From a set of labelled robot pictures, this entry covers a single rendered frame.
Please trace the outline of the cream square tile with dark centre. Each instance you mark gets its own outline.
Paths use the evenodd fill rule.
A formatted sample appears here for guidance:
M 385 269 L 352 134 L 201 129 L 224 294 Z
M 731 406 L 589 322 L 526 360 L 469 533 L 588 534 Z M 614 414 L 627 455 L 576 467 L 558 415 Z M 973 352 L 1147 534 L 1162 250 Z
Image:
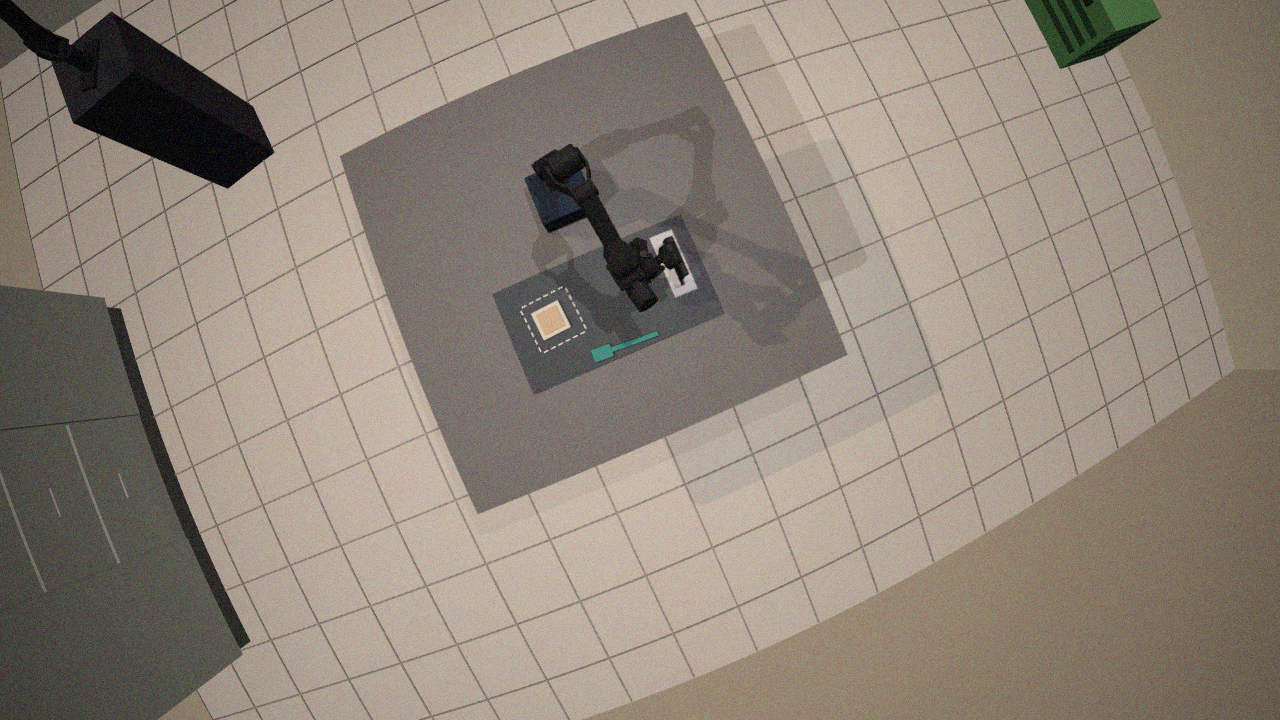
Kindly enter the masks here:
M 536 323 L 538 329 L 541 333 L 543 340 L 548 340 L 554 334 L 561 333 L 570 328 L 567 316 L 564 315 L 561 304 L 556 301 L 554 304 L 541 307 L 536 313 L 532 313 L 532 320 Z

